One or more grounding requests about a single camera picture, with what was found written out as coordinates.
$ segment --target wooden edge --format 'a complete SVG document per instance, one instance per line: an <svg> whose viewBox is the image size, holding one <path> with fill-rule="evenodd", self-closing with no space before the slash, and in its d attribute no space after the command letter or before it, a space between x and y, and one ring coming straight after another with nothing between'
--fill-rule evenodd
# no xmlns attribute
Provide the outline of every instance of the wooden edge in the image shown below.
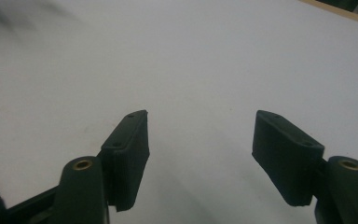
<svg viewBox="0 0 358 224"><path fill-rule="evenodd" d="M315 6L315 7L319 7L321 9L324 9L324 10L327 10L327 11L330 11L330 12L333 12L335 14L338 14L339 16L343 16L343 17L352 19L354 21L358 21L358 14L355 14L353 12L349 12L347 10L344 10L344 9L341 9L341 8L338 8L338 7L333 7L333 6L330 6L330 5L327 5L325 3L315 1L315 0L299 0L299 1L307 3L307 4L310 4L310 5Z"/></svg>

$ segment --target screw hole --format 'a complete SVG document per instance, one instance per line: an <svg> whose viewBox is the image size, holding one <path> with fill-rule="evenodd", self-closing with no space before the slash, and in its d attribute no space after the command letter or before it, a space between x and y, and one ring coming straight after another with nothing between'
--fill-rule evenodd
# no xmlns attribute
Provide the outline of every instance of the screw hole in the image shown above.
<svg viewBox="0 0 358 224"><path fill-rule="evenodd" d="M74 170L86 170L91 167L92 161L78 161L74 165Z"/></svg>
<svg viewBox="0 0 358 224"><path fill-rule="evenodd" d="M115 142L112 145L113 147L121 147L121 143L120 142Z"/></svg>
<svg viewBox="0 0 358 224"><path fill-rule="evenodd" d="M339 161L339 164L341 166L347 168L348 170L358 171L358 163L357 162L342 160L342 161Z"/></svg>

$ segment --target white table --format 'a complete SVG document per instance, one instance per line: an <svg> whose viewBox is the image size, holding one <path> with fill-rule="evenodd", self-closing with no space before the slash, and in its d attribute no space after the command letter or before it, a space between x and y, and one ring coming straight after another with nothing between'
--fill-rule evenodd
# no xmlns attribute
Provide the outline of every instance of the white table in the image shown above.
<svg viewBox="0 0 358 224"><path fill-rule="evenodd" d="M251 156L255 112L358 160L358 22L296 0L0 1L7 206L149 112L137 203L112 223L315 223Z"/></svg>

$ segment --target white surface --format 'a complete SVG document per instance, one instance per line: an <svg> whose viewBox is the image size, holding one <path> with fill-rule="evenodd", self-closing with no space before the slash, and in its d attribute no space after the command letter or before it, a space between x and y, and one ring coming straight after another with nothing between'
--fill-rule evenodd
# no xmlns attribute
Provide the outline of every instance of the white surface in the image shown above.
<svg viewBox="0 0 358 224"><path fill-rule="evenodd" d="M112 223L315 223L251 156L255 112L358 159L358 22L295 0L0 1L7 206L149 112L136 205Z"/></svg>

